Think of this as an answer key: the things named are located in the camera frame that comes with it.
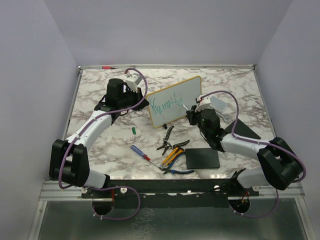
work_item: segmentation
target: blue-handled pliers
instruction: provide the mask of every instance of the blue-handled pliers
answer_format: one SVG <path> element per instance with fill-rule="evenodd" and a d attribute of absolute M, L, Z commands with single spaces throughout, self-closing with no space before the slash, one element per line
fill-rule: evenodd
<path fill-rule="evenodd" d="M 174 158 L 174 160 L 168 165 L 168 167 L 163 168 L 164 171 L 163 174 L 172 173 L 172 174 L 192 174 L 195 170 L 189 170 L 189 171 L 177 171 L 177 170 L 171 170 L 171 167 L 173 164 L 177 161 L 178 158 L 180 158 L 182 155 L 184 155 L 185 152 L 180 153 L 178 156 Z"/>

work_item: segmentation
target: cable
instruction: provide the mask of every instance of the cable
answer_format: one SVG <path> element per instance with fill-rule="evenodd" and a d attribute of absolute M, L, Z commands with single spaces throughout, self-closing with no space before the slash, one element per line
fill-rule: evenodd
<path fill-rule="evenodd" d="M 300 158 L 298 156 L 296 156 L 295 154 L 293 154 L 292 152 L 288 151 L 287 149 L 284 149 L 283 147 L 280 147 L 278 145 L 275 145 L 273 143 L 270 143 L 270 142 L 263 142 L 263 141 L 257 141 L 253 138 L 251 139 L 248 139 L 248 138 L 244 138 L 244 137 L 241 137 L 239 135 L 236 135 L 235 134 L 235 128 L 236 128 L 236 124 L 238 122 L 238 118 L 239 118 L 239 104 L 238 104 L 238 101 L 236 99 L 236 97 L 231 93 L 231 92 L 228 92 L 228 91 L 225 91 L 225 90 L 219 90 L 219 91 L 213 91 L 213 92 L 210 92 L 202 97 L 200 97 L 200 99 L 202 100 L 203 98 L 211 95 L 211 94 L 216 94 L 216 93 L 226 93 L 226 94 L 229 94 L 235 101 L 235 105 L 236 105 L 236 116 L 235 116 L 235 120 L 234 120 L 234 124 L 232 126 L 232 130 L 231 130 L 231 134 L 232 136 L 235 138 L 235 139 L 239 139 L 239 140 L 242 140 L 242 141 L 245 141 L 245 142 L 248 142 L 248 143 L 252 143 L 252 144 L 261 144 L 261 145 L 267 145 L 267 146 L 271 146 L 275 149 L 279 149 L 283 152 L 285 152 L 286 154 L 290 155 L 291 157 L 293 157 L 301 166 L 302 168 L 302 176 L 297 179 L 297 180 L 294 180 L 293 183 L 298 183 L 298 182 L 301 182 L 303 179 L 305 179 L 306 175 L 307 175 L 307 169 L 306 169 L 306 166 L 304 165 L 304 163 L 300 160 Z"/>
<path fill-rule="evenodd" d="M 205 136 L 202 134 L 202 132 L 201 132 L 200 129 L 199 129 L 199 132 L 200 132 L 201 137 L 203 137 L 203 139 L 204 139 L 205 141 L 207 141 L 207 139 L 206 139 Z"/>
<path fill-rule="evenodd" d="M 138 206 L 136 207 L 136 210 L 134 211 L 133 214 L 131 214 L 130 216 L 126 216 L 126 217 L 122 217 L 122 218 L 113 218 L 113 217 L 109 217 L 109 216 L 105 216 L 105 215 L 99 215 L 96 213 L 95 211 L 95 208 L 94 208 L 94 205 L 92 204 L 92 211 L 94 213 L 93 216 L 98 216 L 100 217 L 101 219 L 108 219 L 108 220 L 113 220 L 113 221 L 124 221 L 124 220 L 128 220 L 132 217 L 134 217 L 135 215 L 137 215 L 137 213 L 139 212 L 140 210 L 140 206 L 141 206 L 141 199 L 140 199 L 140 196 L 139 196 L 139 193 L 137 192 L 137 190 L 135 190 L 134 188 L 130 187 L 130 186 L 113 186 L 113 187 L 107 187 L 107 188 L 95 188 L 95 187 L 90 187 L 90 189 L 92 190 L 96 190 L 96 191 L 110 191 L 110 190 L 113 190 L 113 189 L 121 189 L 121 188 L 125 188 L 125 189 L 130 189 L 131 191 L 133 191 L 137 198 L 138 198 Z"/>
<path fill-rule="evenodd" d="M 124 72 L 124 74 L 127 74 L 127 72 L 129 70 L 132 70 L 132 71 L 136 71 L 138 74 L 140 74 L 140 76 L 142 77 L 143 81 L 144 81 L 144 84 L 145 84 L 145 91 L 144 91 L 144 95 L 142 97 L 142 99 L 135 105 L 131 106 L 131 107 L 127 107 L 127 108 L 124 108 L 124 109 L 120 109 L 120 110 L 114 110 L 114 111 L 108 111 L 108 112 L 104 112 L 98 116 L 96 116 L 95 119 L 92 119 L 91 121 L 89 121 L 84 127 L 83 129 L 79 132 L 78 136 L 76 136 L 72 142 L 70 142 L 68 148 L 66 149 L 64 155 L 63 155 L 63 158 L 62 158 L 62 162 L 61 162 L 61 166 L 60 166 L 60 170 L 59 170 L 59 176 L 58 176 L 58 185 L 61 189 L 67 189 L 67 188 L 70 188 L 72 185 L 67 185 L 67 186 L 62 186 L 62 173 L 63 173 L 63 170 L 64 170 L 64 166 L 65 166 L 65 163 L 66 163 L 66 159 L 67 159 L 67 156 L 70 152 L 70 149 L 72 148 L 72 146 L 74 145 L 74 143 L 81 137 L 81 135 L 87 130 L 87 128 L 93 123 L 95 122 L 97 119 L 103 117 L 103 116 L 106 116 L 106 115 L 109 115 L 109 114 L 115 114 L 115 113 L 120 113 L 120 112 L 124 112 L 124 111 L 129 111 L 131 109 L 134 109 L 136 108 L 137 106 L 139 106 L 146 98 L 147 96 L 147 92 L 148 92 L 148 83 L 147 83 L 147 80 L 145 78 L 145 76 L 137 69 L 135 68 L 127 68 Z"/>
<path fill-rule="evenodd" d="M 244 203 L 245 197 L 249 194 L 248 191 L 245 192 L 245 195 L 241 198 L 241 202 Z"/>
<path fill-rule="evenodd" d="M 262 215 L 249 215 L 249 214 L 244 214 L 244 213 L 240 213 L 237 212 L 236 210 L 234 210 L 234 208 L 229 204 L 229 208 L 231 208 L 233 210 L 234 214 L 240 215 L 242 217 L 246 217 L 246 218 L 251 218 L 251 219 L 260 219 L 260 218 L 264 218 L 269 216 L 270 214 L 273 214 L 274 211 L 277 209 L 278 205 L 279 205 L 279 192 L 278 190 L 275 188 L 275 192 L 276 192 L 276 201 L 275 201 L 275 205 L 274 207 L 267 213 L 262 214 Z"/>
<path fill-rule="evenodd" d="M 115 201 L 115 190 L 111 190 L 112 191 L 112 202 L 114 202 Z"/>

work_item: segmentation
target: wooden whiteboard frame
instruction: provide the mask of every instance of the wooden whiteboard frame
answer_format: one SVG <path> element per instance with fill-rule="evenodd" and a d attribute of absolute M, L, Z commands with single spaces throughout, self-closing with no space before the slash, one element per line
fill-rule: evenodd
<path fill-rule="evenodd" d="M 187 82 L 187 81 L 190 81 L 190 80 L 192 80 L 192 79 L 195 79 L 195 78 L 200 78 L 200 93 L 202 94 L 202 77 L 199 76 L 199 75 L 197 75 L 197 76 L 191 77 L 191 78 L 189 78 L 189 79 L 180 81 L 180 82 L 178 82 L 178 83 L 172 84 L 172 85 L 170 85 L 170 86 L 166 86 L 166 87 L 164 87 L 164 88 L 162 88 L 162 89 L 160 89 L 160 90 L 151 92 L 151 93 L 149 93 L 149 94 L 145 97 L 145 99 L 148 100 L 148 97 L 149 97 L 150 95 L 152 95 L 152 94 L 156 94 L 156 93 L 158 93 L 158 92 L 161 92 L 161 91 L 166 90 L 166 89 L 168 89 L 168 88 L 174 87 L 174 86 L 176 86 L 176 85 L 183 84 L 183 83 L 185 83 L 185 82 Z M 151 123 L 152 123 L 153 128 L 154 128 L 154 129 L 158 129 L 158 128 L 162 127 L 162 125 L 161 125 L 161 126 L 155 126 L 155 125 L 154 125 L 154 121 L 152 120 L 152 116 L 151 116 L 151 112 L 150 112 L 150 105 L 148 105 L 148 112 L 149 112 L 149 116 L 150 116 L 150 119 L 151 119 Z M 172 123 L 172 122 L 174 122 L 174 121 L 176 121 L 176 120 L 182 119 L 182 118 L 184 118 L 185 116 L 186 116 L 186 115 L 181 116 L 181 117 L 178 117 L 178 118 L 176 118 L 176 119 L 174 119 L 174 120 L 172 120 L 172 121 L 167 122 L 166 124 L 169 124 L 169 123 Z"/>

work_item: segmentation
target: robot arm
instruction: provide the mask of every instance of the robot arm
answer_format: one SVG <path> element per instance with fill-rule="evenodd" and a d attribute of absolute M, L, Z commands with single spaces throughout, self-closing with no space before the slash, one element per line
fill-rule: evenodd
<path fill-rule="evenodd" d="M 86 123 L 66 140 L 57 139 L 53 143 L 49 169 L 49 176 L 52 180 L 59 179 L 63 158 L 67 148 L 71 145 L 68 156 L 72 155 L 72 161 L 66 160 L 64 163 L 62 182 L 77 187 L 87 186 L 98 189 L 106 187 L 110 177 L 90 169 L 88 150 L 101 133 L 120 116 L 121 113 L 117 110 L 132 107 L 142 100 L 141 88 L 138 87 L 141 80 L 142 77 L 136 73 L 127 75 L 125 82 L 118 78 L 109 80 L 106 95 L 95 106 Z M 144 99 L 132 110 L 139 111 L 148 105 L 149 102 Z"/>
<path fill-rule="evenodd" d="M 220 126 L 220 118 L 214 109 L 208 109 L 210 101 L 204 98 L 198 105 L 186 111 L 190 125 L 197 125 L 209 146 L 220 152 L 241 154 L 258 160 L 261 167 L 242 171 L 237 180 L 243 188 L 272 185 L 276 189 L 285 190 L 302 173 L 302 166 L 290 154 L 269 145 L 262 145 L 256 139 L 239 140 Z M 294 154 L 287 143 L 279 137 L 273 140 L 259 140 L 271 143 Z"/>

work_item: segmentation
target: whiteboard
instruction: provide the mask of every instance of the whiteboard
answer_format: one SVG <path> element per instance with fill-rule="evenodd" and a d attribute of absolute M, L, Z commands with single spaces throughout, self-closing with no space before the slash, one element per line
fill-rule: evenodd
<path fill-rule="evenodd" d="M 149 93 L 146 99 L 149 115 L 154 128 L 171 123 L 186 115 L 183 104 L 190 109 L 196 104 L 196 98 L 202 93 L 201 77 L 195 76 Z"/>

